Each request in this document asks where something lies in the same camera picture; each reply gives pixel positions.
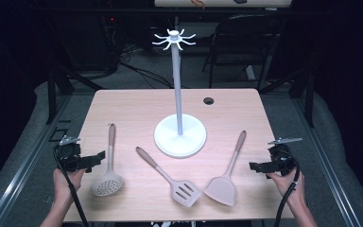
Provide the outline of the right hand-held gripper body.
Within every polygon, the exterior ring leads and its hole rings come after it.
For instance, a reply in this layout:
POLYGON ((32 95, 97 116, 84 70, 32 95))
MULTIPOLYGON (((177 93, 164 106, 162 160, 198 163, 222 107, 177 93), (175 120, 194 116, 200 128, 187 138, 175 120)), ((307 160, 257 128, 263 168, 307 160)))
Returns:
POLYGON ((292 155, 288 143, 302 141, 302 138, 277 138, 274 141, 268 142, 271 148, 268 149, 270 159, 277 171, 282 176, 290 173, 294 168, 299 169, 300 164, 292 155))

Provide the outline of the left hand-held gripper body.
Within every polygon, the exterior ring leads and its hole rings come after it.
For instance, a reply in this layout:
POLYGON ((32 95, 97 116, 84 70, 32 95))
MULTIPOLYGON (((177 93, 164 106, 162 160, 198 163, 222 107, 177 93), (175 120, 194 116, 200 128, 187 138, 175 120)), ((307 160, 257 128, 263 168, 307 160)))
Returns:
POLYGON ((85 168, 80 156, 79 138, 64 135, 57 145, 58 168, 63 171, 74 172, 85 168))

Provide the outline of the beige solid spatula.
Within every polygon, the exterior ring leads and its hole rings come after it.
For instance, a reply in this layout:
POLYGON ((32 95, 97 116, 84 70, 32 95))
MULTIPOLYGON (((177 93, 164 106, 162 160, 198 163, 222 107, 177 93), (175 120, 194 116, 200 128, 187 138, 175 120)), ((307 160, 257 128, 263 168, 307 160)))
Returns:
POLYGON ((232 181, 232 171, 240 150, 247 136, 246 131, 241 131, 236 142, 233 156, 222 176, 214 177, 207 185, 204 193, 214 201, 224 205, 234 206, 236 201, 236 189, 232 181))

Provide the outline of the beige slotted spatula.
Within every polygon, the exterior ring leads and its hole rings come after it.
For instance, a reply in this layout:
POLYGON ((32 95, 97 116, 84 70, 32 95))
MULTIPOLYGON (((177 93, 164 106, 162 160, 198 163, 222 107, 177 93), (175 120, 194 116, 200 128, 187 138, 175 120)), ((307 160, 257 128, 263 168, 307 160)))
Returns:
POLYGON ((150 166, 158 171, 170 185, 171 198, 185 207, 191 207, 201 196, 201 191, 190 181, 176 181, 172 179, 142 148, 135 148, 138 155, 150 166))

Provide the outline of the white utensil rack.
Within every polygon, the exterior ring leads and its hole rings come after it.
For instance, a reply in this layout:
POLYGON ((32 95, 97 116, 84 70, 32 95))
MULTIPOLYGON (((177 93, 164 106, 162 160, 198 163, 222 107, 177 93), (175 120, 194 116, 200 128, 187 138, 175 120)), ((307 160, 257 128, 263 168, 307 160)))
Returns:
POLYGON ((171 50, 176 112, 157 124, 154 141, 160 151, 174 158, 195 155, 203 148, 207 139, 203 123, 193 115, 182 112, 181 44, 194 45, 189 40, 195 37, 195 34, 185 37, 183 32, 184 30, 168 30, 166 37, 155 34, 159 39, 155 45, 166 44, 164 50, 171 50))

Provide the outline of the person's left hand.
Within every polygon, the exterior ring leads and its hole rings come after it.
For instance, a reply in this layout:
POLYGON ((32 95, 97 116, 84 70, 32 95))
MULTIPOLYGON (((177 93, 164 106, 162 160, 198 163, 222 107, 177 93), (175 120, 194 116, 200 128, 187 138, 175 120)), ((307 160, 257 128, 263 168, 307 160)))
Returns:
POLYGON ((53 171, 53 181, 55 188, 55 203, 57 204, 67 204, 73 203, 73 198, 71 195, 71 189, 69 184, 71 183, 76 190, 81 187, 81 179, 85 173, 84 169, 77 170, 74 172, 68 172, 67 176, 70 182, 67 182, 65 176, 59 169, 53 171))

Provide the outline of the person's right hand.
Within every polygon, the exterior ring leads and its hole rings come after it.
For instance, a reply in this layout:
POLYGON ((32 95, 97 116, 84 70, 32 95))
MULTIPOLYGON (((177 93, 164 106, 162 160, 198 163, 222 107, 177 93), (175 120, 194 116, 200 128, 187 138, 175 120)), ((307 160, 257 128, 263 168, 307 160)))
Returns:
POLYGON ((300 171, 294 168, 285 176, 277 173, 268 173, 267 176, 274 181, 282 197, 289 193, 286 199, 289 206, 300 207, 305 205, 304 177, 300 171))

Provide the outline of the beige perforated skimmer spoon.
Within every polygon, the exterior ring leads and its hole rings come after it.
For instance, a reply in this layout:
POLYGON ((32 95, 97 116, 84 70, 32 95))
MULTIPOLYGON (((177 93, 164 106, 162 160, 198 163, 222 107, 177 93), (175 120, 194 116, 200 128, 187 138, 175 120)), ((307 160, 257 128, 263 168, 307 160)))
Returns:
POLYGON ((109 126, 108 163, 106 172, 91 185, 91 192, 98 197, 107 197, 115 194, 123 184, 123 178, 113 170, 113 154, 116 126, 109 126))

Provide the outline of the black folding chair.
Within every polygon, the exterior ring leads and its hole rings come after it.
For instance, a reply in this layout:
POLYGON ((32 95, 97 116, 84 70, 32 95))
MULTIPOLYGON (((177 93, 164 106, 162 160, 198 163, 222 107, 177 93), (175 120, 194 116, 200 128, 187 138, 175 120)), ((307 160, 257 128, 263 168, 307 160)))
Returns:
POLYGON ((284 21, 265 15, 237 14, 221 21, 209 43, 202 70, 210 65, 209 87, 213 87, 216 66, 260 65, 257 89, 262 85, 268 55, 277 41, 284 21))

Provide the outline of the metal floor rail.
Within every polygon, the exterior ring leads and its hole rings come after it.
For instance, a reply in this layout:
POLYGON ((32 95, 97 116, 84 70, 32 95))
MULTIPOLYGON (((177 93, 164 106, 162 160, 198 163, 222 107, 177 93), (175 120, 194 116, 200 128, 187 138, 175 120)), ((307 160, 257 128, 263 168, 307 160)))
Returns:
POLYGON ((320 169, 323 173, 323 176, 328 183, 328 186, 331 190, 331 193, 334 197, 334 200, 337 204, 337 207, 348 227, 362 227, 357 214, 352 207, 351 202, 347 196, 346 191, 344 190, 342 184, 340 183, 337 174, 327 157, 326 151, 321 144, 321 141, 316 133, 316 130, 312 128, 307 122, 304 116, 304 106, 299 99, 292 99, 293 106, 296 109, 296 112, 299 115, 299 118, 305 128, 305 131, 308 133, 310 137, 310 141, 315 147, 315 155, 317 157, 318 163, 320 165, 320 169))
POLYGON ((37 98, 31 117, 0 171, 0 226, 21 193, 41 155, 43 144, 48 140, 70 100, 71 96, 59 98, 57 113, 47 124, 48 101, 45 97, 37 98))

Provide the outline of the black frame stand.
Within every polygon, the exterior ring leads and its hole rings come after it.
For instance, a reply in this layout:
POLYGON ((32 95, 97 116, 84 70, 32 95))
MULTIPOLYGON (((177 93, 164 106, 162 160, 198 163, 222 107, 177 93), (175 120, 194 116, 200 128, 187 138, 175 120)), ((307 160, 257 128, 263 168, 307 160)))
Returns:
POLYGON ((307 124, 313 128, 313 103, 314 103, 314 84, 315 84, 315 76, 313 72, 309 69, 299 69, 292 74, 281 78, 276 79, 270 85, 267 85, 263 88, 259 89, 260 94, 266 94, 270 91, 276 89, 277 87, 282 86, 284 83, 292 81, 293 85, 290 87, 288 94, 291 98, 299 98, 303 93, 305 93, 305 102, 304 102, 304 119, 307 124))
POLYGON ((76 71, 70 70, 64 66, 55 67, 50 70, 47 74, 47 92, 48 92, 48 118, 46 120, 46 124, 49 125, 57 115, 57 92, 56 89, 59 89, 60 92, 66 96, 71 96, 75 88, 71 84, 70 80, 75 79, 78 82, 86 85, 87 87, 98 91, 102 90, 103 87, 90 81, 89 79, 83 77, 81 74, 76 71))

